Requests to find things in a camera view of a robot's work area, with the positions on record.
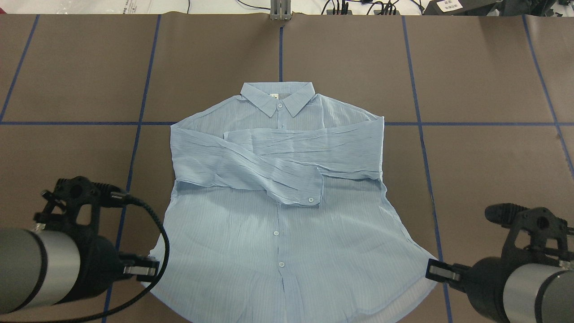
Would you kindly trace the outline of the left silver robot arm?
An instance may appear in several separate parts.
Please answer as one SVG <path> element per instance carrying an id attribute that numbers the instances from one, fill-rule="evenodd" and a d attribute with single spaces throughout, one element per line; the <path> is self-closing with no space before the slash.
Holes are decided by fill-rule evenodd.
<path id="1" fill-rule="evenodd" d="M 152 282 L 155 258 L 123 253 L 102 236 L 86 244 L 61 231 L 1 229 L 1 313 L 94 298 L 113 283 Z"/>

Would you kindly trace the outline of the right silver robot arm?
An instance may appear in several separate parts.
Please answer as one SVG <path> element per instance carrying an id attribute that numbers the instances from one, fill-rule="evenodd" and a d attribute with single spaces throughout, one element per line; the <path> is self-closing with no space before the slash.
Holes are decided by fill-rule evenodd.
<path id="1" fill-rule="evenodd" d="M 571 323 L 573 271 L 531 262 L 507 265 L 488 257 L 473 266 L 430 259 L 427 279 L 464 293 L 473 309 L 496 323 Z"/>

